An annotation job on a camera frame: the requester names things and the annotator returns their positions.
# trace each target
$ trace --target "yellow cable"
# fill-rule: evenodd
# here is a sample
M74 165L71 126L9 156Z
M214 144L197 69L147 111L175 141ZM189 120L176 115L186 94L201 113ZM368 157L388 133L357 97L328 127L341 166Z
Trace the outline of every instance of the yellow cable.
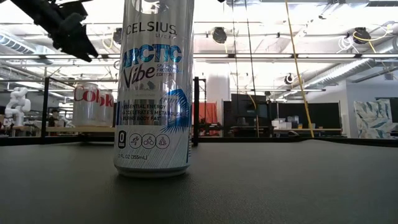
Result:
M296 64L297 78L298 78L298 82L300 83L301 95L304 99L304 107L305 107L305 112L307 114L308 127L310 128L311 137L314 138L312 122L311 122L311 118L310 118L310 112L308 111L308 103L307 103L307 99L305 98L305 93L303 90L303 83L302 83L300 72L299 72L299 64L297 63L297 55L296 55L296 49L295 49L294 41L293 41L292 24L290 23L289 7L287 5L287 0L285 0L285 6L286 6L286 13L287 13L287 21L289 22L290 39L292 40L293 56L294 56L294 63Z
M102 45L103 45L106 49L111 49L111 48L113 47L113 37L114 37L114 32L112 33L112 37L110 38L111 45L109 45L109 46L107 46L107 45L105 44L105 39L102 39Z
M362 41L375 41L375 40L380 40L381 38L385 38L385 36L388 34L388 30L389 30L389 26L387 26L387 30L386 33L384 35L382 35L381 37L375 38L375 39L362 39L359 38L357 36L355 36L355 34L357 33L356 31L353 33L353 37L357 38L358 40L362 40Z
M251 95L248 95L251 99L251 101L254 104L254 109L256 110L256 118L257 118L257 138L260 137L260 132L259 132L259 115L257 114L257 105L256 102L254 102L253 98L251 97Z

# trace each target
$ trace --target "patterned panel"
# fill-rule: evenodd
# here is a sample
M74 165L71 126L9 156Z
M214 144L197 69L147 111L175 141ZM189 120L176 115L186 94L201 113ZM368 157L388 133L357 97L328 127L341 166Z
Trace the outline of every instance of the patterned panel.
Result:
M359 138L394 139L390 132L397 124L392 122L389 100L354 102Z

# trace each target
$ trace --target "diet coke can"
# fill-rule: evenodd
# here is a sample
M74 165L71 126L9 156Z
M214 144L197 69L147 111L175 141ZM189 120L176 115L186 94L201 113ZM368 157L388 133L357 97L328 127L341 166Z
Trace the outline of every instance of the diet coke can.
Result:
M73 97L73 124L75 126L98 126L100 90L93 83L78 83Z
M114 98L112 90L101 90L99 92L101 103L99 104L99 123L104 127L113 125L113 105Z

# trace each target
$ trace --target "can lid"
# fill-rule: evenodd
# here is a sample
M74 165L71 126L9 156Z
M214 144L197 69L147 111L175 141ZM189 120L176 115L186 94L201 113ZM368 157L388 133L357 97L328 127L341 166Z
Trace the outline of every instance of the can lid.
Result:
M77 83L77 86L98 88L98 85L95 83Z

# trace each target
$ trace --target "coke logo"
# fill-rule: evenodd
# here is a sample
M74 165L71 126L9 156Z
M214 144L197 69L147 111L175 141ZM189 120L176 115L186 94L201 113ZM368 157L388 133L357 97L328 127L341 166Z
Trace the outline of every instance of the coke logo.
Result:
M105 98L103 96L100 97L101 98L101 103L99 104L100 106L110 106L113 107L113 95L110 94L106 94Z
M75 100L75 102L87 101L99 103L100 106L105 105L113 107L114 105L113 95L105 94L104 96L101 96L100 90L86 90L83 86L76 87L73 99Z

